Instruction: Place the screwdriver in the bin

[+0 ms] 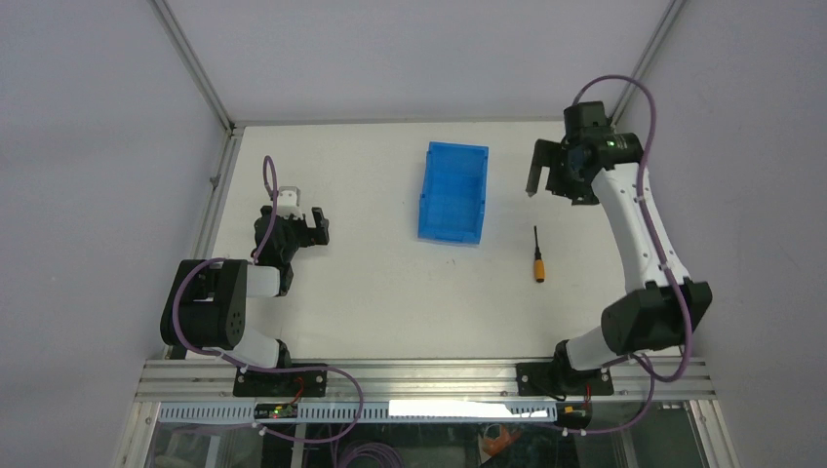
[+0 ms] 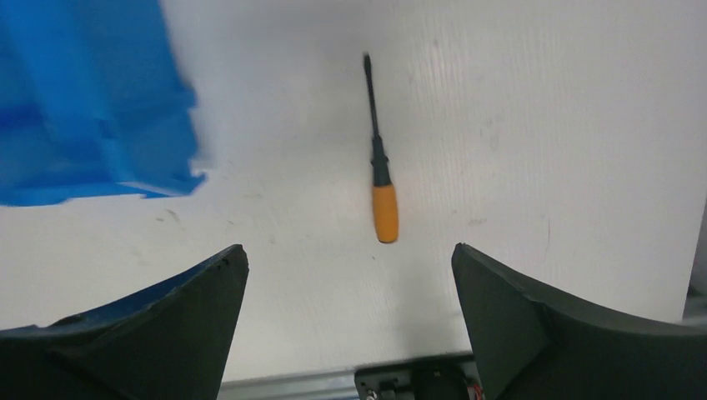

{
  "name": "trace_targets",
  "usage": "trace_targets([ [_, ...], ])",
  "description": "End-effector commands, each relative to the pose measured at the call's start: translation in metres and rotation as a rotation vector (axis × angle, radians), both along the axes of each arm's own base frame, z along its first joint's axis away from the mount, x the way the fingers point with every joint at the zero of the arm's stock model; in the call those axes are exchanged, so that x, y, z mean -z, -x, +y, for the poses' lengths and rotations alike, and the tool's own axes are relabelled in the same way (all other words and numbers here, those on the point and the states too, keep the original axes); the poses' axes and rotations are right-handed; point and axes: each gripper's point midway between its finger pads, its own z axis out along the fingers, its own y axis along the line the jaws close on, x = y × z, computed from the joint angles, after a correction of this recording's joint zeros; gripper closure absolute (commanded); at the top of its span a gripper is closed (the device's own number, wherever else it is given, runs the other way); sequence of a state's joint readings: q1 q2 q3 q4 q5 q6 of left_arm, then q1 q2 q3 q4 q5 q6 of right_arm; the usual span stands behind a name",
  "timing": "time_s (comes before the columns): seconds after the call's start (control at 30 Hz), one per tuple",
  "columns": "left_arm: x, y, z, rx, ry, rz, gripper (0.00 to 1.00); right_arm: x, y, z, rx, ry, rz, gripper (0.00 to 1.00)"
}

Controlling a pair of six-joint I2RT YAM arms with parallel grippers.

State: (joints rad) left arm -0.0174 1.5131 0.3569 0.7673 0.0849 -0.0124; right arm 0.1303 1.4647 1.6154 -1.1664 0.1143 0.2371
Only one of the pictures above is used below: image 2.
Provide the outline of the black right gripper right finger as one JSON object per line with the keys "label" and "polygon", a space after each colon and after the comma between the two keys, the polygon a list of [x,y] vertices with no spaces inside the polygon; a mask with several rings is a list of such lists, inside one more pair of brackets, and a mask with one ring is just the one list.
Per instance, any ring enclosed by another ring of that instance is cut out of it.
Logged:
{"label": "black right gripper right finger", "polygon": [[705,398],[703,328],[600,306],[464,243],[451,264],[487,398]]}

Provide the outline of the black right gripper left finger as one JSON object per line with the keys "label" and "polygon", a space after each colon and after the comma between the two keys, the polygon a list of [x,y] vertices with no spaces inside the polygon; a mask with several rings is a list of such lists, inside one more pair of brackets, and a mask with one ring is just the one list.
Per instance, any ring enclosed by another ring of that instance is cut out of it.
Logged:
{"label": "black right gripper left finger", "polygon": [[101,307],[2,331],[2,398],[215,399],[248,273],[233,245]]}

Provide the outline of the orange black screwdriver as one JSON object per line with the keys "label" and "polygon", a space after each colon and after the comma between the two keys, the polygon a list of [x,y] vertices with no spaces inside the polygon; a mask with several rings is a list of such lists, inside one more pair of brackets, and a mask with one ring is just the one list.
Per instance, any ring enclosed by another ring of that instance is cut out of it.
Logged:
{"label": "orange black screwdriver", "polygon": [[378,114],[374,96],[373,69],[370,55],[363,55],[367,83],[369,112],[372,123],[372,209],[374,230],[380,243],[394,243],[399,238],[399,210],[397,195],[389,171],[389,159],[379,131]]}

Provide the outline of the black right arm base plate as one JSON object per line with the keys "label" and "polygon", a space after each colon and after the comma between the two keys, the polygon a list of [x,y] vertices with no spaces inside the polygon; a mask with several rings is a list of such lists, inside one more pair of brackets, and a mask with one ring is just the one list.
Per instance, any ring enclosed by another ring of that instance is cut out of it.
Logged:
{"label": "black right arm base plate", "polygon": [[484,398],[474,355],[443,354],[363,367],[353,376],[361,399],[475,400]]}

